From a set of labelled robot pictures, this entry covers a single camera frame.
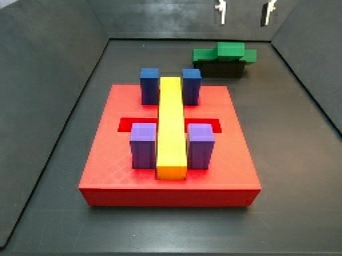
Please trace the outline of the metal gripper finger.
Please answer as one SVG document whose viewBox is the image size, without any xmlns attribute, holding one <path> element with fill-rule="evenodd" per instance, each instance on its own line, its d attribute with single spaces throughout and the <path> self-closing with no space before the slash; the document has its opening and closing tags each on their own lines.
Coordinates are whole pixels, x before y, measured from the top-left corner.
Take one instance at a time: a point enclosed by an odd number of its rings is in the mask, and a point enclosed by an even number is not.
<svg viewBox="0 0 342 256">
<path fill-rule="evenodd" d="M 270 23 L 271 13 L 277 10 L 275 4 L 278 0 L 269 0 L 262 7 L 261 26 L 265 27 Z"/>
<path fill-rule="evenodd" d="M 226 0 L 218 0 L 218 4 L 214 6 L 214 9 L 221 13 L 221 24 L 226 24 L 226 8 L 227 2 Z"/>
</svg>

